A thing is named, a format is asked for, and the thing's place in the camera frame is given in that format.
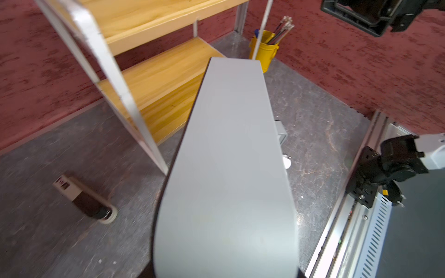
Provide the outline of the pens in bucket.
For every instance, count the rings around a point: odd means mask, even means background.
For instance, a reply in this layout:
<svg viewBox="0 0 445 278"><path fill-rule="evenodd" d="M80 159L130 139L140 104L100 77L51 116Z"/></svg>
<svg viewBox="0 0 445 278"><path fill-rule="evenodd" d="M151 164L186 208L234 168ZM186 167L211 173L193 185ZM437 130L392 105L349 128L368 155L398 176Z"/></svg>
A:
<svg viewBox="0 0 445 278"><path fill-rule="evenodd" d="M264 30L261 42L264 45L278 45L280 41L294 28L291 16L284 16L273 32Z"/></svg>

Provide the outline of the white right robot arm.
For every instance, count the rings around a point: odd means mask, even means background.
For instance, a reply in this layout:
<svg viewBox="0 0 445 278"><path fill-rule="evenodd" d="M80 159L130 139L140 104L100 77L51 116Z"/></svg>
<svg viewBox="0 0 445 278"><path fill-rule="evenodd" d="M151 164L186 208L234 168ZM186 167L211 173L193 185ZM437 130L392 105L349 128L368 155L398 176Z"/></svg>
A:
<svg viewBox="0 0 445 278"><path fill-rule="evenodd" d="M390 27L403 32L424 10L445 10L444 1L323 1L322 11L358 29L380 37ZM380 152L365 147L346 186L347 194L372 208L378 190L400 206L404 195L398 186L419 174L445 166L445 135L406 135L385 140Z"/></svg>

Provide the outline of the grey rectangular alarm clock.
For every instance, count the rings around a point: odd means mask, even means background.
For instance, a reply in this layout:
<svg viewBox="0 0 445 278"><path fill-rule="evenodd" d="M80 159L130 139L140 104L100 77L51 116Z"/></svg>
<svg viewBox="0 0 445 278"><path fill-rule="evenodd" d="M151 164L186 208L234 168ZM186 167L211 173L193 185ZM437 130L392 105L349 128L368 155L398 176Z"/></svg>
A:
<svg viewBox="0 0 445 278"><path fill-rule="evenodd" d="M275 127L277 129L279 143L280 143L280 145L283 145L288 137L287 131L285 130L285 127L280 120L275 121ZM291 167L292 161L290 159L290 156L288 156L287 154L283 154L282 157L283 157L284 167L287 170Z"/></svg>
<svg viewBox="0 0 445 278"><path fill-rule="evenodd" d="M158 278L295 278L297 216L261 64L212 58L156 216Z"/></svg>

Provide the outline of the white wooden two-tier shelf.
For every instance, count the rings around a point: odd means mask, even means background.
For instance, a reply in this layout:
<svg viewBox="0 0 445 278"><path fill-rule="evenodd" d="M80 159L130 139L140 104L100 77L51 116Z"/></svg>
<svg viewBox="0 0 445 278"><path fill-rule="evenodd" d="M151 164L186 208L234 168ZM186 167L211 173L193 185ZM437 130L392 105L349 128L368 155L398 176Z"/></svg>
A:
<svg viewBox="0 0 445 278"><path fill-rule="evenodd" d="M236 8L241 32L247 1L38 1L84 72L160 171L159 145L187 122L208 61L221 53L198 35L198 23ZM192 26L193 37L126 70L116 61L155 39Z"/></svg>

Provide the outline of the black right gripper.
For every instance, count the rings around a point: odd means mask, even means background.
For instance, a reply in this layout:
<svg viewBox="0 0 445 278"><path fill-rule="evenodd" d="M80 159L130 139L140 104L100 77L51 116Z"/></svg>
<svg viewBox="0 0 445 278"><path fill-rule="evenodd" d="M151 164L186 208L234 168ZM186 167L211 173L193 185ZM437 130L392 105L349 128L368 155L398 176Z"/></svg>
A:
<svg viewBox="0 0 445 278"><path fill-rule="evenodd" d="M321 11L380 37L388 27L403 32L423 10L445 10L445 0L324 0Z"/></svg>

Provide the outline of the beige black stapler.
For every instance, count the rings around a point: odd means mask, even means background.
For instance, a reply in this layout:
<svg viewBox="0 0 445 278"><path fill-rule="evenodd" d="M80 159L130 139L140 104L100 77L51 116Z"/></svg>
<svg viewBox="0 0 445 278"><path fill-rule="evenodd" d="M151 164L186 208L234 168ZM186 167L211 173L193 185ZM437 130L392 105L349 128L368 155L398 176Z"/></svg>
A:
<svg viewBox="0 0 445 278"><path fill-rule="evenodd" d="M53 186L81 212L102 224L112 223L118 215L115 206L75 177L63 174Z"/></svg>

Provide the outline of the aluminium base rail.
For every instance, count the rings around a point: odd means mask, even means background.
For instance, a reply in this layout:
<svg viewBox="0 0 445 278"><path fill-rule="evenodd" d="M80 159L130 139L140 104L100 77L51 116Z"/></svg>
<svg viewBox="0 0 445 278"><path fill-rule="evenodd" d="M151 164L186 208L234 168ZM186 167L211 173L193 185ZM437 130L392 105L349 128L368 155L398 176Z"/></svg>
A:
<svg viewBox="0 0 445 278"><path fill-rule="evenodd" d="M410 133L394 118L376 111L355 156L347 181L352 178L359 165L361 153L366 147L379 152L380 144L384 140ZM308 278L354 278L356 276L360 253L372 221L373 209L361 205L348 194L347 185L345 184L342 188L305 271L305 276Z"/></svg>

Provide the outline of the yellow pen bucket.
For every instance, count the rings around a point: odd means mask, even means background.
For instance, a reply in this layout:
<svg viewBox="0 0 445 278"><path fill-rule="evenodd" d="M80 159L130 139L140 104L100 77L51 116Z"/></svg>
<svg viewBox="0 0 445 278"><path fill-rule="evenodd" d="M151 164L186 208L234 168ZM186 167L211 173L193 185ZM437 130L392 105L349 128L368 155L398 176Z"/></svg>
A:
<svg viewBox="0 0 445 278"><path fill-rule="evenodd" d="M261 68L263 70L263 73L266 73L270 67L270 64L272 60L275 58L277 51L279 49L279 45L268 45L265 42L269 37L272 36L272 32L270 31L263 31L263 36L261 40L261 44L259 46L256 60L260 61Z"/></svg>

